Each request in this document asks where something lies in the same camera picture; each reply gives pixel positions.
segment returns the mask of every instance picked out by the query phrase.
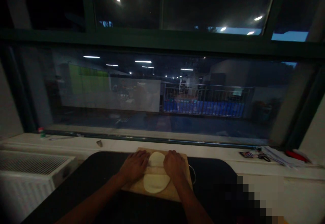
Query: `flattened dough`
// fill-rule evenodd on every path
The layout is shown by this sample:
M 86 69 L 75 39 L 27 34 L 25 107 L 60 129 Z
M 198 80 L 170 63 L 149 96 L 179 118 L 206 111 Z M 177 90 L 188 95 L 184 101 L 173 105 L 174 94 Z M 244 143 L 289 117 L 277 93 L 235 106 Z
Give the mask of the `flattened dough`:
M 143 177 L 143 186 L 145 191 L 156 194 L 163 191 L 170 181 L 167 175 L 145 174 Z
M 165 155 L 154 152 L 149 158 L 148 165 L 151 167 L 164 167 Z M 170 181 L 167 175 L 145 174 L 143 177 L 143 187 L 145 191 L 156 194 L 163 191 Z
M 164 167 L 165 156 L 162 153 L 154 152 L 149 157 L 148 165 L 151 167 Z

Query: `red object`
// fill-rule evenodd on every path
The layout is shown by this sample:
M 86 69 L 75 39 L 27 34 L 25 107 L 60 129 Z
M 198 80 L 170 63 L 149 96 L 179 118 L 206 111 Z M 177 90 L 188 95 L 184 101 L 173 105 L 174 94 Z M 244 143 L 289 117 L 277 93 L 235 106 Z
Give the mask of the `red object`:
M 289 150 L 286 150 L 285 151 L 285 154 L 289 157 L 292 157 L 292 158 L 295 158 L 297 160 L 302 160 L 304 162 L 309 162 L 309 160 L 307 160 L 305 157 L 295 153 L 295 152 L 292 152 L 292 151 L 289 151 Z

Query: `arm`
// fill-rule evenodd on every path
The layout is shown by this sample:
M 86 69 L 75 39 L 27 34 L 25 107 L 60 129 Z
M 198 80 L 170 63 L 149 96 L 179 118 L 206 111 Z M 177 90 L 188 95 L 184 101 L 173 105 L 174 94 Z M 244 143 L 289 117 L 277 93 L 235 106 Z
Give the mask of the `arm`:
M 62 217 L 56 224 L 91 223 L 106 203 L 128 182 L 139 179 L 148 164 L 149 153 L 138 151 L 130 154 L 120 171 L 100 189 Z
M 169 151 L 164 160 L 164 168 L 171 178 L 185 210 L 188 223 L 208 223 L 213 221 L 197 200 L 185 175 L 185 160 L 175 150 Z

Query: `white radiator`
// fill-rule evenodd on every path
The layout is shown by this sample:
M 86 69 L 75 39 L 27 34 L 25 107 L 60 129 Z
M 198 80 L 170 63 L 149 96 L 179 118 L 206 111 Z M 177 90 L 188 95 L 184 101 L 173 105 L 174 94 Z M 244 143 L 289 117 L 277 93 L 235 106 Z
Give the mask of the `white radiator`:
M 8 217 L 22 222 L 77 167 L 75 157 L 0 151 L 0 198 Z

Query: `scissors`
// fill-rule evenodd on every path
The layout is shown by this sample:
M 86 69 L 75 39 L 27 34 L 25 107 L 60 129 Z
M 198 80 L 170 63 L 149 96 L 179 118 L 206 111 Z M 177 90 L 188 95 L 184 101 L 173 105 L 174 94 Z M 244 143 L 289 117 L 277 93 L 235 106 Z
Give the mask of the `scissors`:
M 260 147 L 254 147 L 254 149 L 255 149 L 257 152 L 259 152 L 257 158 L 259 158 L 259 159 L 261 159 L 261 160 L 265 160 L 265 161 L 267 161 L 267 162 L 271 162 L 270 158 L 267 157 L 266 154 L 264 154 L 264 153 L 262 152 L 262 148 L 260 148 Z
M 257 158 L 261 159 L 261 160 L 265 160 L 267 162 L 271 162 L 270 158 L 266 156 L 266 154 L 261 153 L 257 156 Z

